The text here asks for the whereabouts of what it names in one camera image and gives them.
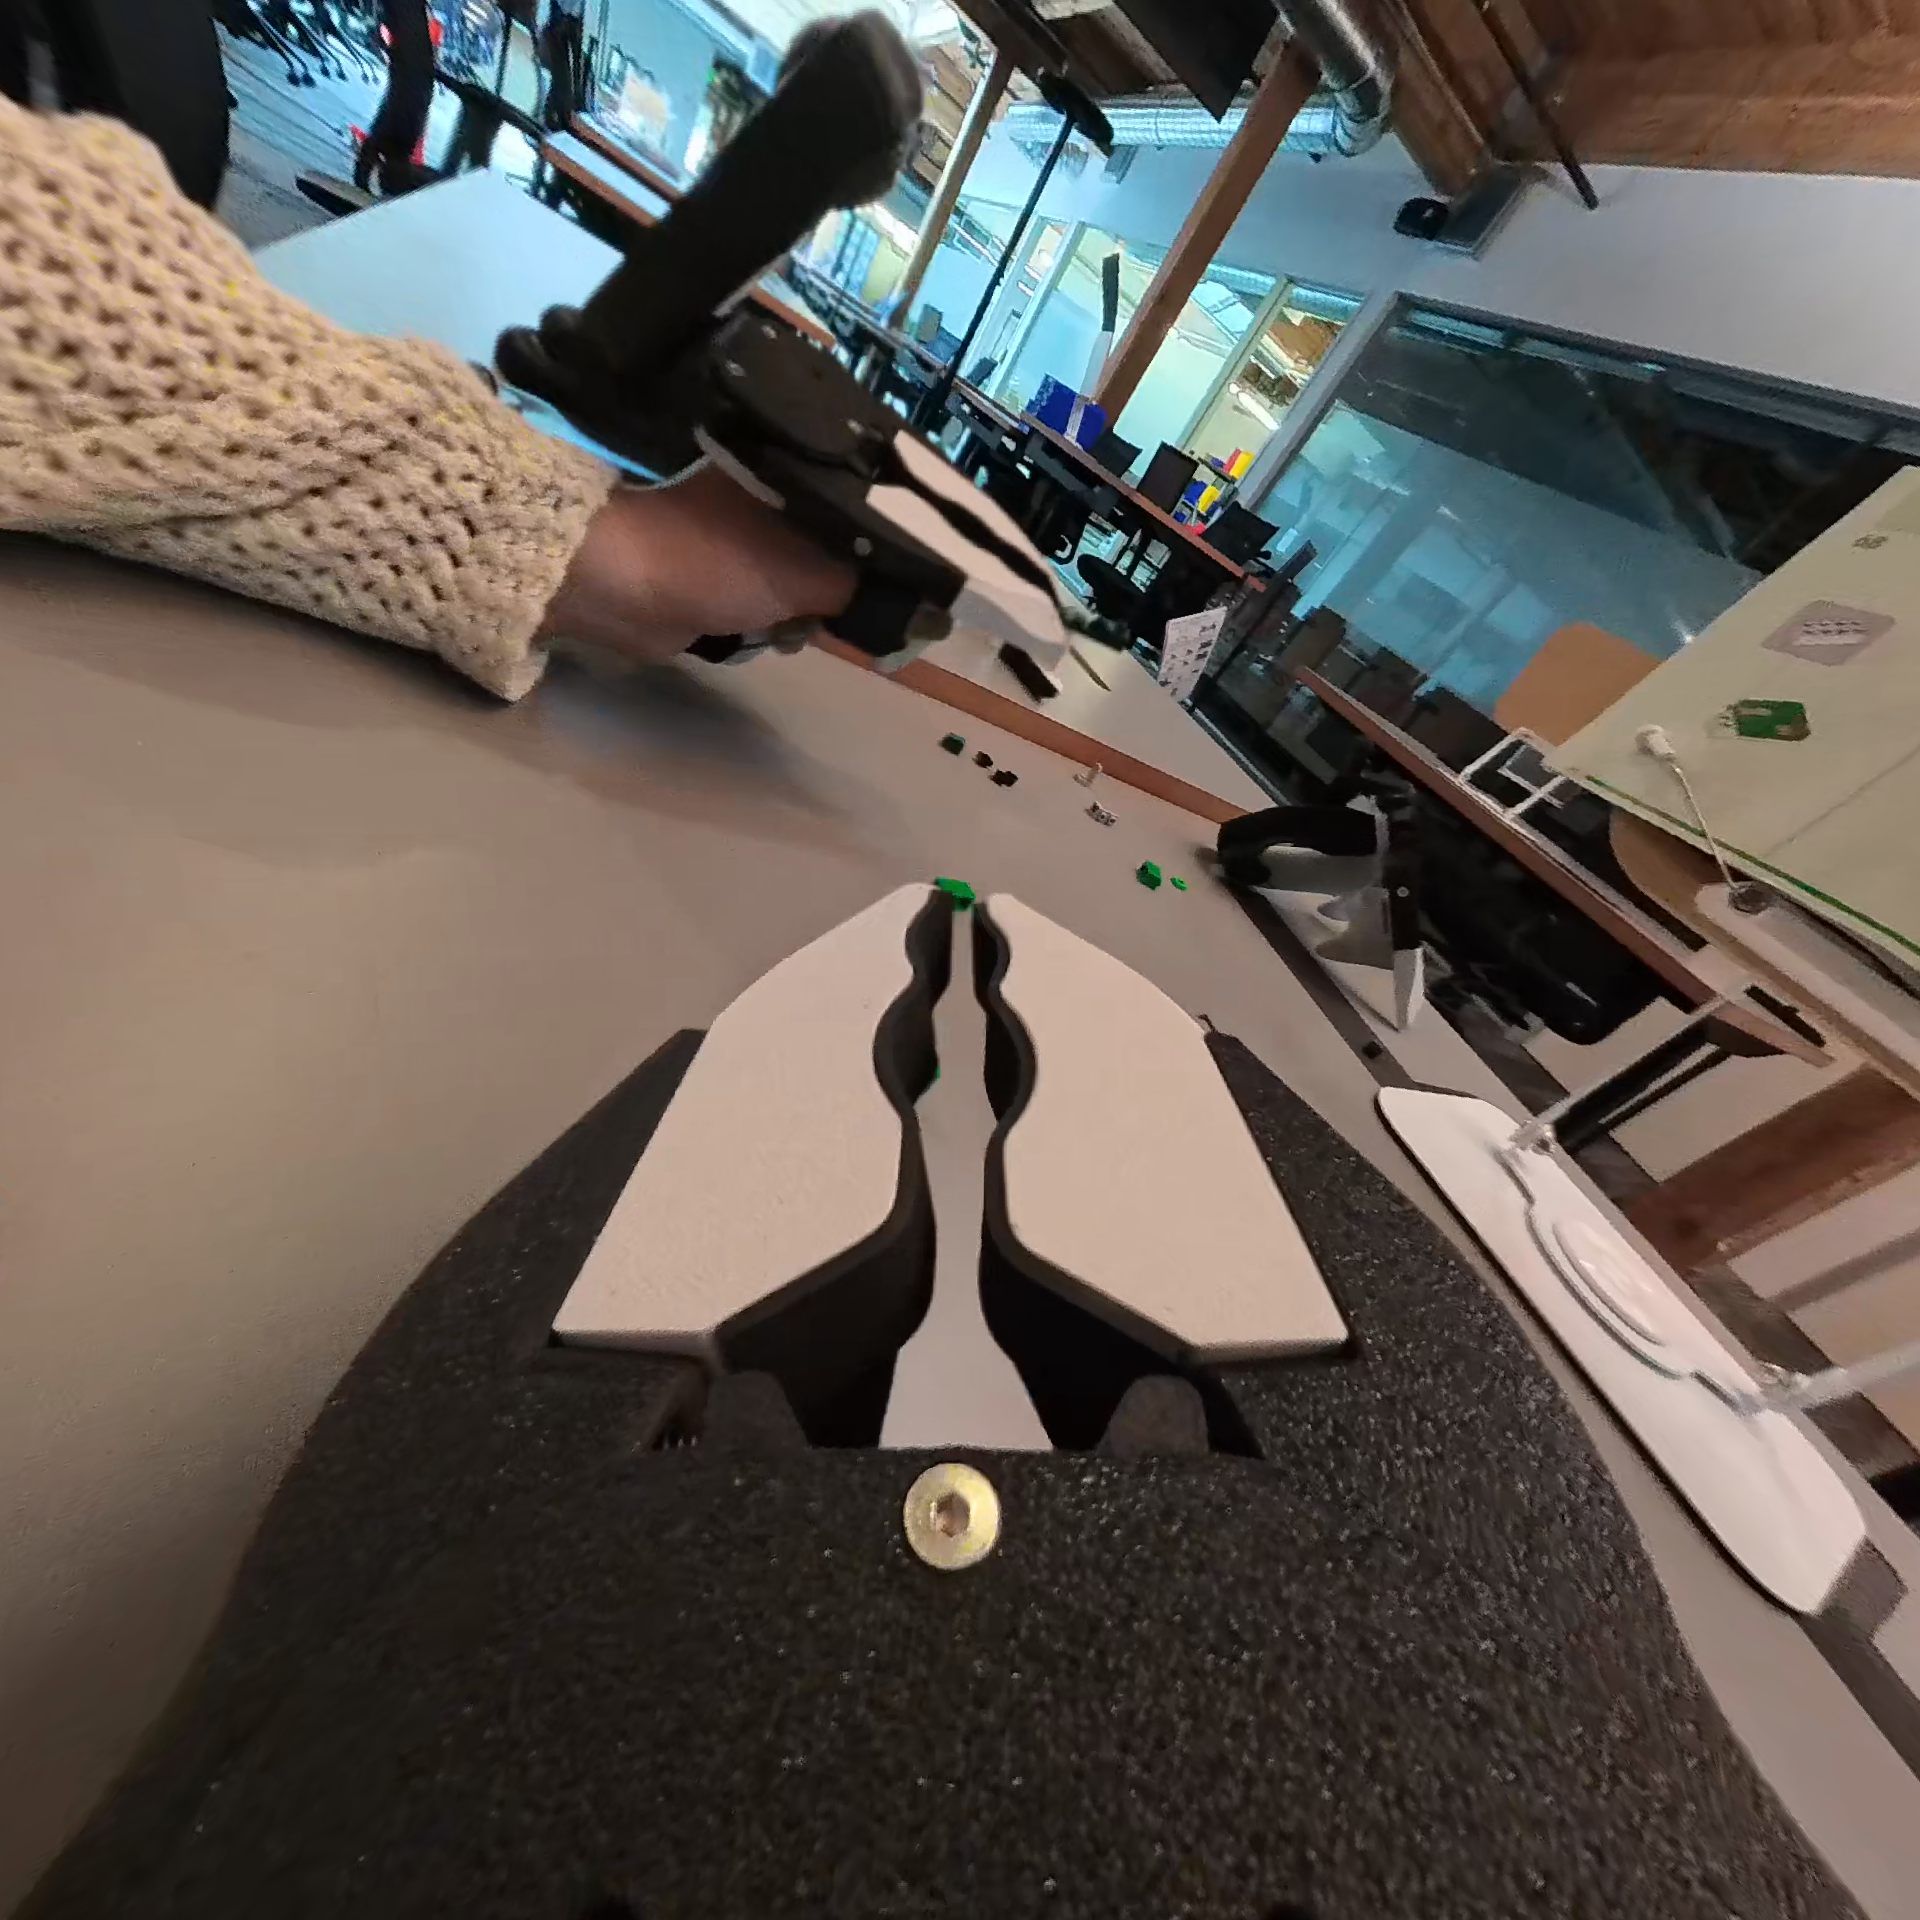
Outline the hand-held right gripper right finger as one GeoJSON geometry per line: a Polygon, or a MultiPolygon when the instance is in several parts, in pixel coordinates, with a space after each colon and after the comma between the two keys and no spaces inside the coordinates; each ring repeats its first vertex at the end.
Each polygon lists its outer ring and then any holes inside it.
{"type": "Polygon", "coordinates": [[[1246,1448],[1224,1377],[1343,1361],[1353,1330],[1219,1065],[1161,985],[1017,897],[973,912],[993,1131],[979,1302],[1054,1448],[1155,1379],[1246,1448]]]}

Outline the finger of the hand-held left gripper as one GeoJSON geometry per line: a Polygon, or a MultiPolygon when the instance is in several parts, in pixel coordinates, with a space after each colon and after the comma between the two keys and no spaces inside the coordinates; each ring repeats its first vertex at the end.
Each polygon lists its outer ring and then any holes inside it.
{"type": "Polygon", "coordinates": [[[1051,567],[1022,527],[936,444],[895,432],[879,457],[879,511],[1004,606],[1055,606],[1051,567]]]}
{"type": "Polygon", "coordinates": [[[895,546],[905,548],[907,559],[931,560],[932,571],[939,577],[939,582],[932,587],[926,587],[919,596],[920,603],[931,608],[928,615],[919,617],[923,630],[932,623],[932,631],[939,636],[973,634],[989,643],[992,649],[996,649],[996,643],[1000,641],[1014,641],[1027,647],[1046,643],[1054,647],[1071,646],[1060,594],[1055,606],[1004,606],[987,594],[969,591],[959,567],[950,566],[936,551],[899,529],[879,511],[879,489],[869,495],[865,505],[875,514],[877,527],[895,540],[895,546]]]}

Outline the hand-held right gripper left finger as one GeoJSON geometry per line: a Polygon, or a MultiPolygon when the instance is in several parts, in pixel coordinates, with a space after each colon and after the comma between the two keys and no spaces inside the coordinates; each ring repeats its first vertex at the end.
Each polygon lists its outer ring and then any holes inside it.
{"type": "Polygon", "coordinates": [[[916,1103],[948,899],[909,883],[710,1022],[571,1283],[567,1348],[773,1377],[815,1448],[879,1441],[936,1265],[916,1103]]]}

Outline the open lego instruction booklet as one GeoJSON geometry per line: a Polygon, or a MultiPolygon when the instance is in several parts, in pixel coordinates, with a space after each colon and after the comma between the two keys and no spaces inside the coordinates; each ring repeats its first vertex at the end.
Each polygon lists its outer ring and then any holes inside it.
{"type": "Polygon", "coordinates": [[[1917,468],[1547,762],[1916,967],[1917,468]]]}

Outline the person's left hand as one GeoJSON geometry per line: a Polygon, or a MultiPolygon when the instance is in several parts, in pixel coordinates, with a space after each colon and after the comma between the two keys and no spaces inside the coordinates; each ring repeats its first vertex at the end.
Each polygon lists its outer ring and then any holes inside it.
{"type": "Polygon", "coordinates": [[[537,641],[632,660],[695,641],[805,631],[843,614],[856,571],[719,471],[617,488],[549,602],[537,641]]]}

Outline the black device with pale grip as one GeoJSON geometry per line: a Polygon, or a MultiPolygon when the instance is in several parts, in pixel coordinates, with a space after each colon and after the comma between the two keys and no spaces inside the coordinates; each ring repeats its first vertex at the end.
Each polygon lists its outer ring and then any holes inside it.
{"type": "Polygon", "coordinates": [[[1349,804],[1280,804],[1215,830],[1219,875],[1278,908],[1358,1007],[1405,1032],[1423,1009],[1422,838],[1391,783],[1349,804]]]}

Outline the black mesh office chair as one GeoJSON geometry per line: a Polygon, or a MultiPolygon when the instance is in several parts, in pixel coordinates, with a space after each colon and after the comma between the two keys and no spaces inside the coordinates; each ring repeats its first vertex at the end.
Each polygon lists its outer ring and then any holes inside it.
{"type": "Polygon", "coordinates": [[[1608,1040],[1667,998],[1661,979],[1460,811],[1408,783],[1431,944],[1509,1022],[1608,1040]]]}

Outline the white book stand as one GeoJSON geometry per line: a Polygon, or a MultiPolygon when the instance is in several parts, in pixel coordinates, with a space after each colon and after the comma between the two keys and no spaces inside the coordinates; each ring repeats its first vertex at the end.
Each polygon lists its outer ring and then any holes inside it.
{"type": "Polygon", "coordinates": [[[1510,1121],[1445,1090],[1376,1098],[1428,1186],[1725,1556],[1784,1612],[1816,1617],[1864,1546],[1864,1519],[1799,1418],[1913,1374],[1916,1343],[1811,1377],[1752,1374],[1574,1180],[1558,1134],[1580,1104],[1510,1121]]]}

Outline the tan square panel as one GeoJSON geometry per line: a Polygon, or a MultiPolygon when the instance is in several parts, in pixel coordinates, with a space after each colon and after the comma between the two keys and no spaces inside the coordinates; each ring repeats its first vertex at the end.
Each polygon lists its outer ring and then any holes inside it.
{"type": "Polygon", "coordinates": [[[1661,660],[1591,623],[1555,631],[1494,699],[1504,734],[1558,747],[1643,683],[1661,660]]]}

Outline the silver ventilation duct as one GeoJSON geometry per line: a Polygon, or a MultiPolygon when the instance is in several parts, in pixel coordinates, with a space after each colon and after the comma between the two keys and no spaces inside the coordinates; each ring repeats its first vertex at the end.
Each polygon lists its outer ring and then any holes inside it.
{"type": "Polygon", "coordinates": [[[1385,134],[1397,60],[1369,4],[979,2],[957,14],[1027,94],[998,129],[1023,153],[1062,131],[1100,156],[1219,153],[1259,87],[1303,80],[1283,153],[1356,159],[1385,134]]]}

